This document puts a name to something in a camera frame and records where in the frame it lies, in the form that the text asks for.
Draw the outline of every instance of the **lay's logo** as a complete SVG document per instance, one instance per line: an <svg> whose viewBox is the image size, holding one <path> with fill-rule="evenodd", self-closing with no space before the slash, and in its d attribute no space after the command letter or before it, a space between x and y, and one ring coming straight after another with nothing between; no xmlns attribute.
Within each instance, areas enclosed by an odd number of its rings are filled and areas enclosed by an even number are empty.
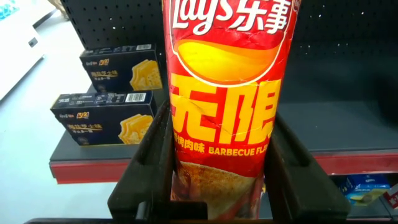
<svg viewBox="0 0 398 224"><path fill-rule="evenodd" d="M299 0L169 2L166 10L169 10L173 53L190 75L220 87L247 85L271 69L284 42L292 8L300 3Z"/></svg>
<svg viewBox="0 0 398 224"><path fill-rule="evenodd" d="M102 59L99 61L99 66L107 66L107 65L109 65L109 58Z"/></svg>
<svg viewBox="0 0 398 224"><path fill-rule="evenodd" d="M90 112L81 112L77 113L76 119L88 119L90 116Z"/></svg>

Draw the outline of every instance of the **snack box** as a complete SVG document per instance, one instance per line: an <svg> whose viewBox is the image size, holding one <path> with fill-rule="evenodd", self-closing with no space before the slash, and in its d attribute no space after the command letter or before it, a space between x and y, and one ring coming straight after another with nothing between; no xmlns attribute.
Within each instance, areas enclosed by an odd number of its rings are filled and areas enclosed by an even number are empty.
<svg viewBox="0 0 398 224"><path fill-rule="evenodd" d="M352 205L368 205L390 189L381 174L349 175L340 185L340 191Z"/></svg>
<svg viewBox="0 0 398 224"><path fill-rule="evenodd" d="M80 60L97 92L163 88L154 44L85 50Z"/></svg>
<svg viewBox="0 0 398 224"><path fill-rule="evenodd" d="M81 146L139 144L156 109L151 91L63 94L51 107Z"/></svg>

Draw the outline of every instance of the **red shelf edge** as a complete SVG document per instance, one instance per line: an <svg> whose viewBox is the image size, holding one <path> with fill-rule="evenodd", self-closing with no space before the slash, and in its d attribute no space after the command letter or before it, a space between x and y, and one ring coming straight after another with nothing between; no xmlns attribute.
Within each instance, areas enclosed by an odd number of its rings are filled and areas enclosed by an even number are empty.
<svg viewBox="0 0 398 224"><path fill-rule="evenodd" d="M328 175L398 172L398 151L388 154L314 156ZM58 184L117 182L129 159L51 162Z"/></svg>

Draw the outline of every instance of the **lay's chip canister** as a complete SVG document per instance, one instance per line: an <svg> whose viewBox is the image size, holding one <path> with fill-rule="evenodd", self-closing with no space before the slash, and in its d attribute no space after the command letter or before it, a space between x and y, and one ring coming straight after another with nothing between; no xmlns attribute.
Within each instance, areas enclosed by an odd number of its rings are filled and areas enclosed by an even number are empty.
<svg viewBox="0 0 398 224"><path fill-rule="evenodd" d="M300 0L164 0L177 156L173 200L257 218Z"/></svg>

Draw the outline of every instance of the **black snack box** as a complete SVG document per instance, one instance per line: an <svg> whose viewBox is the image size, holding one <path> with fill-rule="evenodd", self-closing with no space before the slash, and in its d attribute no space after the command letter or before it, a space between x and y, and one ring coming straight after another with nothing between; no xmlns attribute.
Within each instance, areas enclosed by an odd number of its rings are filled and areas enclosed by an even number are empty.
<svg viewBox="0 0 398 224"><path fill-rule="evenodd" d="M81 146L139 144L156 109L151 91L63 94L51 107Z"/></svg>
<svg viewBox="0 0 398 224"><path fill-rule="evenodd" d="M162 88L155 44L85 50L80 60L97 92Z"/></svg>

